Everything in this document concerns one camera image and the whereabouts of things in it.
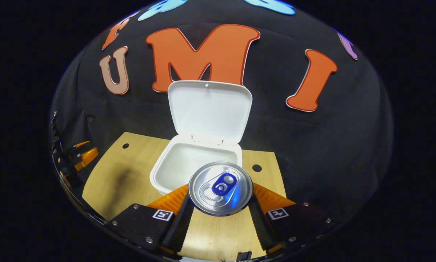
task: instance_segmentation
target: container lid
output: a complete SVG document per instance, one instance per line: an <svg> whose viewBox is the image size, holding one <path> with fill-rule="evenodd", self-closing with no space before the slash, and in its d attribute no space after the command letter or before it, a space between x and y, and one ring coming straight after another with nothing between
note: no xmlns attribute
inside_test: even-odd
<svg viewBox="0 0 436 262"><path fill-rule="evenodd" d="M233 146L241 141L252 94L241 85L176 81L168 88L176 132L193 141Z"/></svg>

